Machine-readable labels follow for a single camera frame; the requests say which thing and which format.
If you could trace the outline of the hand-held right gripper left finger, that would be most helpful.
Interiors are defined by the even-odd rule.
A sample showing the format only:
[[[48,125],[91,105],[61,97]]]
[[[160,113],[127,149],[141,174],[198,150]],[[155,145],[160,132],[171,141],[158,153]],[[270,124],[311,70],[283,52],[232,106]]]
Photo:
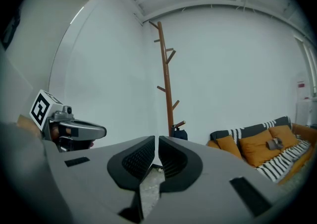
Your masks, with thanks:
[[[77,214],[140,223],[144,219],[140,184],[155,157],[155,137],[144,136],[114,145],[61,153],[44,142],[45,155],[57,186]]]

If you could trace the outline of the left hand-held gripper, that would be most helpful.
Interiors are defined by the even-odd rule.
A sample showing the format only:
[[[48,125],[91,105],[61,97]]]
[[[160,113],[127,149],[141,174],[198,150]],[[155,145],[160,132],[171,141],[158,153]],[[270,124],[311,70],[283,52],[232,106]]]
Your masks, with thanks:
[[[59,139],[52,142],[60,152],[89,149],[94,140],[105,137],[107,133],[106,128],[101,125],[75,119],[72,107],[44,90],[37,94],[30,116],[44,140],[52,141],[50,124],[58,124]]]

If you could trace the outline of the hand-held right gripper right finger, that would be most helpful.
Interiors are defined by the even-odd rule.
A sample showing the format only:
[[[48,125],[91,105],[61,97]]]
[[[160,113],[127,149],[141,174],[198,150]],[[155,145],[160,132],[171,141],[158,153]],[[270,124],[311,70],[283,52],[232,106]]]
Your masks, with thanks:
[[[165,172],[148,224],[271,224],[279,187],[233,154],[160,136]]]

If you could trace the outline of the person's left hand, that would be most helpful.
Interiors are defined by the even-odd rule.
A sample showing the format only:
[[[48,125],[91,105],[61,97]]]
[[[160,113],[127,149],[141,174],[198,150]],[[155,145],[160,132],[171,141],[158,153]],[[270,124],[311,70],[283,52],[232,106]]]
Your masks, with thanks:
[[[59,139],[59,129],[58,129],[58,124],[56,123],[51,123],[50,124],[50,135],[51,135],[51,140],[56,141]]]

